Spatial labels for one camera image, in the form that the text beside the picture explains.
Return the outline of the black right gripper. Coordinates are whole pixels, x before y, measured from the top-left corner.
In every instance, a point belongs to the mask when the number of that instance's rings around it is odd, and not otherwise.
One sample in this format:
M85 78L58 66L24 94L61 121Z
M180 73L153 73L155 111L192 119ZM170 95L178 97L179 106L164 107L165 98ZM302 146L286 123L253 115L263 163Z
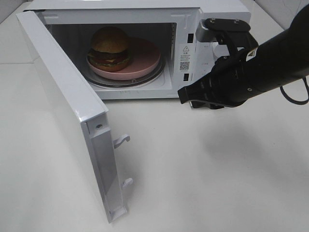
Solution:
M180 88L177 93L181 104L191 107L221 109L236 107L251 98L251 74L246 57L249 50L242 49L227 60L220 58L208 77Z

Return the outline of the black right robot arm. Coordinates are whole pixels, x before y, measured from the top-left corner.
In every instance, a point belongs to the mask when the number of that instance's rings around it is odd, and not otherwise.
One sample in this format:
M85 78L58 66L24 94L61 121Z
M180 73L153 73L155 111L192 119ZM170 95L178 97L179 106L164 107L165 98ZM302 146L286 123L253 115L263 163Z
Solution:
M309 74L309 8L305 6L289 29L249 52L221 61L194 83L191 101L236 107L250 98L302 79Z

